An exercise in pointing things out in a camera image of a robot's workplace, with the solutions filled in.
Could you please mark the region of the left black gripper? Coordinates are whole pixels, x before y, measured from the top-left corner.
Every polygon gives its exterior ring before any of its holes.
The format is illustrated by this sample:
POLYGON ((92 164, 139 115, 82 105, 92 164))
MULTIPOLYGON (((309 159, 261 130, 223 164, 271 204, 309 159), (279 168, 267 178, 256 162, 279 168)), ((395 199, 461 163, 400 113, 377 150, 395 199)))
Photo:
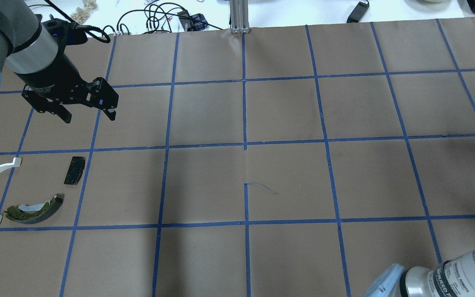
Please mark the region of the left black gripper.
POLYGON ((25 83, 21 96, 38 113, 56 115, 69 124, 72 114, 62 104, 82 104, 100 109, 111 121, 116 119, 117 92, 104 78, 85 81, 68 58, 56 58, 36 73, 15 74, 25 83))

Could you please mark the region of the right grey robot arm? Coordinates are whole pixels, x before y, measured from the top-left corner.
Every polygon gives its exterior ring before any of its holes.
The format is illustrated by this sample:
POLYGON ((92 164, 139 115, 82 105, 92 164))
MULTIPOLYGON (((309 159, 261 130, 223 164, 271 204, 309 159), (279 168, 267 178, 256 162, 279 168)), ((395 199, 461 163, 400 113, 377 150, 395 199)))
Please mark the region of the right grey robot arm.
POLYGON ((475 250, 434 269, 393 264, 364 297, 475 297, 475 250))

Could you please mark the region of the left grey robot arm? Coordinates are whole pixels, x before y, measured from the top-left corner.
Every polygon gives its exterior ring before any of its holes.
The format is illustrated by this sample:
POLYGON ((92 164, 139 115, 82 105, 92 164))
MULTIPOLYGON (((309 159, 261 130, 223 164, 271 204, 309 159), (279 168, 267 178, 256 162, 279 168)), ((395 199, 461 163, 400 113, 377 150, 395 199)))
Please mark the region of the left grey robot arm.
POLYGON ((66 105, 81 104, 116 118, 119 95, 103 77, 86 82, 65 55, 68 45, 82 45, 87 37, 102 34, 100 28, 62 19, 42 21, 22 0, 0 0, 0 85, 7 66, 25 86, 21 96, 38 113, 51 113, 70 123, 66 105))

